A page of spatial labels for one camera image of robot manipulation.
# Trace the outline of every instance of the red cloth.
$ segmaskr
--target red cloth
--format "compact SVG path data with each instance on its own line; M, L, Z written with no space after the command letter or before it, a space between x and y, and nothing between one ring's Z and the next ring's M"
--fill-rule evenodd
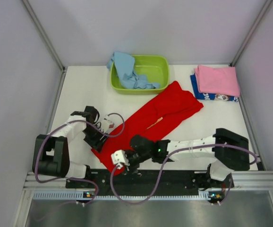
M161 140L202 107L203 104L198 102L192 93L183 91L179 83L174 81L125 121L122 134L108 138L100 153L94 149L92 152L111 172L114 168L111 154L120 149L131 149L129 142L133 136L138 134L149 140ZM121 128L122 125L118 126L110 135L118 134ZM115 175L122 171L123 169L117 170Z

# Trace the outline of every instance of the white connector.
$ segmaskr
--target white connector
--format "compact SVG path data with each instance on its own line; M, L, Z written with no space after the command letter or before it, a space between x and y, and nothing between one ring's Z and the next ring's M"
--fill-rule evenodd
M123 150L117 150L111 155L111 160L114 165L118 167L118 169L121 169L125 166L129 165L128 159L125 155L125 151Z
M104 133L106 133L108 129L112 129L114 127L114 123L111 121L108 115L106 115L104 119L100 121L100 123L100 130Z

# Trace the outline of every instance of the blue t-shirt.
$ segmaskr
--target blue t-shirt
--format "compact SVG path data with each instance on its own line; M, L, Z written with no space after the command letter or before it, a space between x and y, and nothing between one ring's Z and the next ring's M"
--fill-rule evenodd
M222 100L222 101L233 101L233 102L238 102L239 98L238 97L233 97L233 96L226 96L226 95L221 95L221 94L210 94L210 93L200 93L197 88L197 81L195 74L190 76L193 91L194 91L194 96L196 99L202 99L202 100Z

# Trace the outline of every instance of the light blue cloth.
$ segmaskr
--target light blue cloth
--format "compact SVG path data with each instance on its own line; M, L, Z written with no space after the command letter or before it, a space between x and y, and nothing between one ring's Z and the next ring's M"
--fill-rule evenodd
M160 88L159 83L149 83L146 75L137 75L133 69L135 58L127 53L114 52L107 68L110 70L112 63L117 69L119 81L126 89L152 89Z

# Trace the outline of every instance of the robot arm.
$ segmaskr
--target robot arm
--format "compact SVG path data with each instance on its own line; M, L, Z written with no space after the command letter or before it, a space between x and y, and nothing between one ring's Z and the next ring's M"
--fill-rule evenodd
M87 178L91 174L90 167L70 161L68 144L80 132L83 132L85 134L84 141L92 148L100 151L107 139L103 133L106 133L109 128L113 128L114 123L110 120L109 116L105 116L100 122L98 121L99 117L99 112L92 106L87 106L83 112L73 112L64 123L66 126L57 131L46 142L44 151L40 157L38 173L56 177ZM87 126L85 122L69 123L75 120L88 121L91 124L95 124L100 131ZM46 136L39 135L36 139L33 172L40 146Z
M249 155L243 151L225 147L193 149L195 146L215 143L231 144L248 149L248 139L226 129L216 129L216 133L212 136L188 141L159 140L154 142L136 135L130 141L133 150L118 150L112 154L111 159L119 169L125 166L127 172L136 172L139 164L148 159L161 164L171 152L181 148L190 148L171 155L168 161L213 158L214 162L208 166L207 171L209 177L217 181L223 181L235 170L250 169Z

